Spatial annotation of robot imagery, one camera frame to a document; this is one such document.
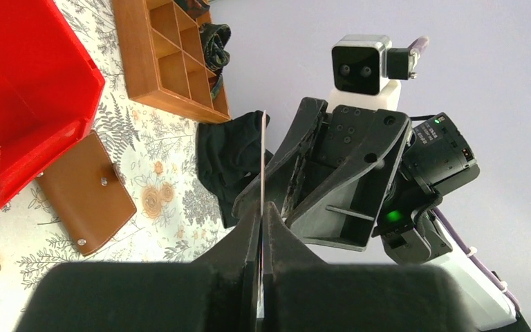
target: brown leather wallet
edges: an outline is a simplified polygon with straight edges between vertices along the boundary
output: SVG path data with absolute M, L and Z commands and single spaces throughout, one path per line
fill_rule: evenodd
M 100 249 L 137 212 L 94 131 L 37 183 L 83 256 Z

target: wooden organizer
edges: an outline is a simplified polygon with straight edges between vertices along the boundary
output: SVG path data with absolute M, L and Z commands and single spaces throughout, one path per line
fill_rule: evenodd
M 215 100 L 196 21 L 173 0 L 113 0 L 129 99 L 200 122 L 231 120 L 225 87 Z

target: gray wall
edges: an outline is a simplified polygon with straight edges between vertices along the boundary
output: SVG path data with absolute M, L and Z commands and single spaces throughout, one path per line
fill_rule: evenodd
M 385 34 L 400 47 L 430 36 L 399 110 L 446 111 L 473 147 L 482 173 L 442 210 L 531 321 L 531 1 L 216 0 L 212 14 L 232 29 L 232 113 L 266 109 L 270 149 L 300 99 L 327 97 L 330 48 L 344 35 Z M 363 253 L 315 251 L 332 262 L 389 262 L 379 241 Z

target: red box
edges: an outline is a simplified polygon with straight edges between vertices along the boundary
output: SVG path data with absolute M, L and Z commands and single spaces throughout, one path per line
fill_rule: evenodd
M 88 134 L 103 86 L 52 0 L 0 0 L 0 208 Z

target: green light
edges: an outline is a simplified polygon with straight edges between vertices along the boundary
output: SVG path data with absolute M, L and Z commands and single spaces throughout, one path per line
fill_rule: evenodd
M 397 221 L 400 221 L 400 220 L 402 220 L 403 217 L 404 216 L 402 215 L 402 213 L 400 211 L 398 211 L 398 210 L 392 211 L 392 212 L 390 212 L 390 213 L 388 213 L 386 215 L 386 218 L 391 223 L 395 223 Z

